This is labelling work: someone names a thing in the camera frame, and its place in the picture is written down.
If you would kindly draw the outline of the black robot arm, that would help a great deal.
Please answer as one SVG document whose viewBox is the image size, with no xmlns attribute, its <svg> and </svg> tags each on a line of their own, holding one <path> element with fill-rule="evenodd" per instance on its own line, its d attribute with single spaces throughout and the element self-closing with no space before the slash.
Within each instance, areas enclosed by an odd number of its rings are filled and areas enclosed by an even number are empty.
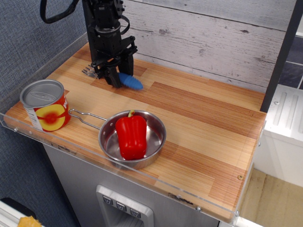
<svg viewBox="0 0 303 227">
<path fill-rule="evenodd" d="M 137 52 L 135 37 L 122 38 L 129 25 L 121 31 L 120 19 L 129 23 L 123 16 L 122 0 L 84 0 L 82 2 L 91 66 L 97 78 L 104 78 L 109 85 L 120 88 L 119 73 L 134 74 L 133 54 Z"/>
</svg>

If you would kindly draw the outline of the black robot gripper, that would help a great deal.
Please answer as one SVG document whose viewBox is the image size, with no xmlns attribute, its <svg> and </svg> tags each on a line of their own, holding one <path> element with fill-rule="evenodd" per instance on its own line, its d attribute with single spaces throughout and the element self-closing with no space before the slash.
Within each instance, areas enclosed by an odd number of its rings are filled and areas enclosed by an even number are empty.
<svg viewBox="0 0 303 227">
<path fill-rule="evenodd" d="M 121 88 L 120 73 L 132 76 L 134 74 L 133 54 L 137 52 L 135 37 L 121 37 L 121 26 L 113 28 L 100 28 L 96 23 L 89 26 L 91 66 L 98 78 L 105 78 L 106 82 Z"/>
</svg>

